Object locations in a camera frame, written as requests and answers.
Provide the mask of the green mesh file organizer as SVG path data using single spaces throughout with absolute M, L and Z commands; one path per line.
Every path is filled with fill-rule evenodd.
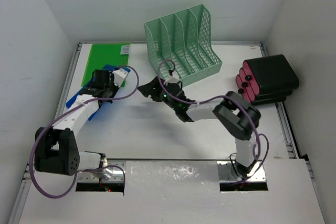
M 211 45 L 211 14 L 197 5 L 144 24 L 148 59 L 167 79 L 175 68 L 184 86 L 219 73 L 222 61 Z

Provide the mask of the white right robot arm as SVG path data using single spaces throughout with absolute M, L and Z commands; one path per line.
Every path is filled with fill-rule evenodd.
M 155 77 L 147 84 L 138 87 L 144 97 L 154 102 L 164 102 L 182 122 L 199 120 L 219 120 L 225 129 L 236 139 L 236 160 L 233 171 L 241 178 L 246 178 L 255 166 L 256 129 L 261 118 L 260 112 L 245 101 L 238 93 L 229 91 L 222 100 L 220 96 L 197 102 L 186 97 L 182 82 L 175 77 L 168 80 Z

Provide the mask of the green plastic folder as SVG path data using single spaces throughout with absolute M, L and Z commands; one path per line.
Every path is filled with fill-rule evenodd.
M 130 43 L 92 44 L 81 86 L 85 86 L 96 69 L 109 69 L 120 65 L 128 65 Z

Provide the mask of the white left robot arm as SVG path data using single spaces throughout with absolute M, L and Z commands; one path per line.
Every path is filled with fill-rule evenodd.
M 67 110 L 78 109 L 54 123 L 42 135 L 34 151 L 35 170 L 69 176 L 75 174 L 80 164 L 76 135 L 106 102 L 105 98 L 115 97 L 127 75 L 128 71 L 121 68 L 93 71 L 90 81 L 69 100 Z

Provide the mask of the pink drawer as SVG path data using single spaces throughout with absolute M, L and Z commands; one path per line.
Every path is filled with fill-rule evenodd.
M 260 95 L 260 86 L 246 61 L 236 76 L 238 93 L 249 103 L 256 103 Z

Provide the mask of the black drawer box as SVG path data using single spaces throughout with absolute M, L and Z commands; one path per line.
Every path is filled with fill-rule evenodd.
M 254 106 L 284 102 L 299 88 L 299 79 L 284 55 L 244 60 L 250 66 L 260 86 Z

